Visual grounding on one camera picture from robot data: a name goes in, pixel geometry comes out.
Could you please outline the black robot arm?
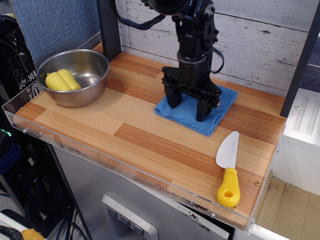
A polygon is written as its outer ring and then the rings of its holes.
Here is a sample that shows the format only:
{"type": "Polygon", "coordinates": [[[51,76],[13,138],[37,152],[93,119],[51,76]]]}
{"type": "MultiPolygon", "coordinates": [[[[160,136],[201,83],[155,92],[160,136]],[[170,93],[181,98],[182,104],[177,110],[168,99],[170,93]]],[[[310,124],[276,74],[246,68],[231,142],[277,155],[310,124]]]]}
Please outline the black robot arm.
{"type": "Polygon", "coordinates": [[[158,13],[171,16],[179,42],[178,67],[163,67],[162,83],[169,106],[174,109],[186,94],[197,100],[196,119],[202,122],[220,104],[222,91],[212,82],[213,47],[218,41],[211,0],[145,0],[158,13]]]}

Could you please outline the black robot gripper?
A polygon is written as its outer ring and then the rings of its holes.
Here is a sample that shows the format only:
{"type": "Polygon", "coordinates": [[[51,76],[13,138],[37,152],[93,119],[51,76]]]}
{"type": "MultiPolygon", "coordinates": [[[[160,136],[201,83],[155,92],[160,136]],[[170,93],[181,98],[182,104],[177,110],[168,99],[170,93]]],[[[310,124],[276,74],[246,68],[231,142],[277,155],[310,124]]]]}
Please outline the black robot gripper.
{"type": "Polygon", "coordinates": [[[210,79],[211,66],[209,57],[198,63],[180,61],[179,67],[163,67],[162,81],[168,105],[172,109],[177,107],[182,102],[182,93],[198,99],[196,120],[203,122],[221,102],[222,91],[210,79]]]}

